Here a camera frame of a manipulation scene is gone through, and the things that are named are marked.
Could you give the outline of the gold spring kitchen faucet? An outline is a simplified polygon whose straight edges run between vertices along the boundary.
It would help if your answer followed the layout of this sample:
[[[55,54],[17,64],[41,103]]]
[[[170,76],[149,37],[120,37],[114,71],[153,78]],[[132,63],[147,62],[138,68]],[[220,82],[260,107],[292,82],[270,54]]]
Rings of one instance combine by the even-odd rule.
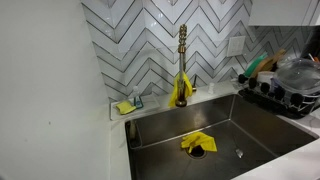
[[[186,39],[187,39],[187,25],[182,24],[179,27],[179,45],[178,45],[178,53],[179,53],[179,93],[184,93],[184,81],[183,74],[186,74]]]

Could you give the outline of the clear soap dispenser bottle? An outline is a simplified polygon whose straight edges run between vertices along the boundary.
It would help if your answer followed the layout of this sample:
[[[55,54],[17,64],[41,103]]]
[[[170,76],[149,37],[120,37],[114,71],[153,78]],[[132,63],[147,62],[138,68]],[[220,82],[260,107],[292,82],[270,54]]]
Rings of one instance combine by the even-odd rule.
[[[137,109],[141,109],[143,107],[143,102],[141,100],[139,88],[137,86],[133,87],[133,96],[134,96],[134,106]]]

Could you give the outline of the yellow sponge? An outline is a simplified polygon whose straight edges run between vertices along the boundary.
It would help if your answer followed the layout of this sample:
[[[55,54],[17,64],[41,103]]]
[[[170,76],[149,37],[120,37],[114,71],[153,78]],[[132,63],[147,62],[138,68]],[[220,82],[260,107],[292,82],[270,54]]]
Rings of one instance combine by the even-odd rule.
[[[120,102],[116,105],[116,107],[121,115],[128,114],[136,109],[136,107],[133,106],[129,101]]]

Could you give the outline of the small white bottle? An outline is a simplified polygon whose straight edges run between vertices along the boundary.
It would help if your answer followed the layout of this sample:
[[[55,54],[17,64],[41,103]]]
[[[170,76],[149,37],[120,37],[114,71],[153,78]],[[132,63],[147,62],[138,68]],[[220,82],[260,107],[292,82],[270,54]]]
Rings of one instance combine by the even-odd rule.
[[[214,85],[215,85],[215,83],[209,83],[209,86],[208,86],[208,93],[209,94],[214,94]]]

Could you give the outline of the sink drain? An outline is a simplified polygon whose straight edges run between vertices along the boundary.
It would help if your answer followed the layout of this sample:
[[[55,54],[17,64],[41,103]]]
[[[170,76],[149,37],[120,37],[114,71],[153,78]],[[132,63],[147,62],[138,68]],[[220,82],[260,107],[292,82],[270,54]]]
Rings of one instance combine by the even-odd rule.
[[[207,155],[207,152],[201,146],[194,147],[192,151],[186,149],[186,153],[190,158],[193,159],[203,159]]]

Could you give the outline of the stainless steel sink basin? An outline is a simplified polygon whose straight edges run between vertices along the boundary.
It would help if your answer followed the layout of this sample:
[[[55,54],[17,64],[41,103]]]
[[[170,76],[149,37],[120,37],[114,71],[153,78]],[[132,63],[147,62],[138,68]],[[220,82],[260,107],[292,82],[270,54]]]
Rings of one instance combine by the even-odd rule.
[[[125,123],[133,180],[231,180],[319,137],[232,94]]]

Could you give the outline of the wooden cutting board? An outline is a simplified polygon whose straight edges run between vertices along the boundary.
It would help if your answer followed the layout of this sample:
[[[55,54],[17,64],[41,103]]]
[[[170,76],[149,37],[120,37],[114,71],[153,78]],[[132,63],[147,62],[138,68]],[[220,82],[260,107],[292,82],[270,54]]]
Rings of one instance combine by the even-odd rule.
[[[261,71],[270,71],[273,68],[273,65],[277,63],[285,55],[285,53],[285,49],[280,49],[273,56],[268,56],[263,59],[251,74],[251,78],[256,78],[258,73]]]

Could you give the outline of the white upper cabinet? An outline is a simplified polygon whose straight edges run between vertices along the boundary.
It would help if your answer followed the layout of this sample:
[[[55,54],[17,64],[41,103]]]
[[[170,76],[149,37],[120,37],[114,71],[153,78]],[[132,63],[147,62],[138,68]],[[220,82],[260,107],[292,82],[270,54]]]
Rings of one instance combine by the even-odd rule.
[[[319,26],[320,0],[252,0],[250,26]]]

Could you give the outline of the black dish drying rack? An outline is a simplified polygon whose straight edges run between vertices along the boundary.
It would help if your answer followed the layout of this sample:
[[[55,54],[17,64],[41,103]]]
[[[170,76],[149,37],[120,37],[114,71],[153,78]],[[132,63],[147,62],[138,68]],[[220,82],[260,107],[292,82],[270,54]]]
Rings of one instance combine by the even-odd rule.
[[[289,93],[280,85],[259,83],[256,78],[248,78],[244,74],[238,76],[238,83],[243,87],[239,91],[243,99],[276,115],[301,119],[320,107],[318,93]]]

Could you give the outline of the clear plastic container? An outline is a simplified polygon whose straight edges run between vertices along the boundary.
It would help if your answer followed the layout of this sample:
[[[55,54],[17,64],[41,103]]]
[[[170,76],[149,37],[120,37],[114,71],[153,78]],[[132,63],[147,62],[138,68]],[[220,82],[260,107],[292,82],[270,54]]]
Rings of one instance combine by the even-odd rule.
[[[315,94],[320,91],[320,64],[310,59],[296,58],[279,67],[273,79],[292,93]]]

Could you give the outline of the white wall outlet plate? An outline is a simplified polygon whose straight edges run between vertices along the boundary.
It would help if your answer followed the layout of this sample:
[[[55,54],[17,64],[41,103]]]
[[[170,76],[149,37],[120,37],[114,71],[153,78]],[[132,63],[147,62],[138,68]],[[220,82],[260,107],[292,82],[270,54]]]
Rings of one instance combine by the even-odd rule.
[[[243,52],[245,39],[246,39],[245,36],[231,37],[229,39],[227,56],[231,57],[231,56],[241,55]]]

